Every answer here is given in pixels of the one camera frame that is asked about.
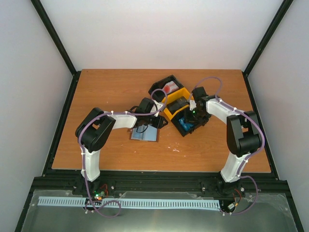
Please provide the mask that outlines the brown leather card holder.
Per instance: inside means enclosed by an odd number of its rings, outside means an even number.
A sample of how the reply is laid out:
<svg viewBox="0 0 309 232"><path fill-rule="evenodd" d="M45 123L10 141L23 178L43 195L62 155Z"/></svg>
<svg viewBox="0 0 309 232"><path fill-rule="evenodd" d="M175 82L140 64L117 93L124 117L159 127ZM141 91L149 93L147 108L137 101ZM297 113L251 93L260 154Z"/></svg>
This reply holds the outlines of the brown leather card holder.
<svg viewBox="0 0 309 232"><path fill-rule="evenodd" d="M159 129L150 125L142 125L130 130L129 139L145 142L158 142Z"/></svg>

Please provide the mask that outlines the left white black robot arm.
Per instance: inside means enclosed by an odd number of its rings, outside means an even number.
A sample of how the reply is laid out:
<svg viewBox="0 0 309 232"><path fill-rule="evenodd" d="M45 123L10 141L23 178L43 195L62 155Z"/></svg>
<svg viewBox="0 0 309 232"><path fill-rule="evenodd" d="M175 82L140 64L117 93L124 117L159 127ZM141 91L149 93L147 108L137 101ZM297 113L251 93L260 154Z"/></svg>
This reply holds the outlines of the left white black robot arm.
<svg viewBox="0 0 309 232"><path fill-rule="evenodd" d="M86 179L83 185L89 194L100 190L99 157L100 150L106 144L112 130L134 129L152 126L160 129L168 124L160 112L166 108L165 103L144 98L138 106L123 112L103 111L93 108L75 131L82 155L81 174Z"/></svg>

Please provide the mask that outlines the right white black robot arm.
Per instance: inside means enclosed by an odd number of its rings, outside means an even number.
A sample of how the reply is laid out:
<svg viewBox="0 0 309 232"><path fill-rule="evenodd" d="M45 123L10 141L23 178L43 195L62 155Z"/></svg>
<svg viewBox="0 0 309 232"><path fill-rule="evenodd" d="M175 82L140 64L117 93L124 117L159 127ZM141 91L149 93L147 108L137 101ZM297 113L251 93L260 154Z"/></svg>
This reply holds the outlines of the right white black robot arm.
<svg viewBox="0 0 309 232"><path fill-rule="evenodd" d="M226 124L226 143L229 155L220 171L226 183L236 182L250 157L265 146L265 138L253 111L242 111L227 104L217 95L208 95L203 87L196 87L189 100L184 121L204 125L211 116Z"/></svg>

